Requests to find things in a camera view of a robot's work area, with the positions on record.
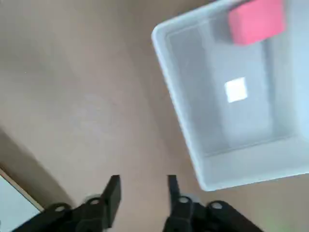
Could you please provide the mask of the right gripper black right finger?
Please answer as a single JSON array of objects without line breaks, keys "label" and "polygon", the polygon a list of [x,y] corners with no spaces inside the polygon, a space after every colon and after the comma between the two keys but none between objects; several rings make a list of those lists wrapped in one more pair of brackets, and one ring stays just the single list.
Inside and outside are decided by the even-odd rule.
[{"label": "right gripper black right finger", "polygon": [[207,205],[180,193],[177,176],[168,175],[170,215],[165,232],[262,232],[243,214],[225,201]]}]

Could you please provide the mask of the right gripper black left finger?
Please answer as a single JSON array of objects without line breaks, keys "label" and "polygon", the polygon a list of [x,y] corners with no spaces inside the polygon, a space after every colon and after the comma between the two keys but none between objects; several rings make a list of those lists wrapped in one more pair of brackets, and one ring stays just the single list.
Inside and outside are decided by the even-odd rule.
[{"label": "right gripper black left finger", "polygon": [[55,203],[24,222],[14,232],[104,232],[110,229],[121,202],[121,179],[110,177],[104,191],[80,206]]}]

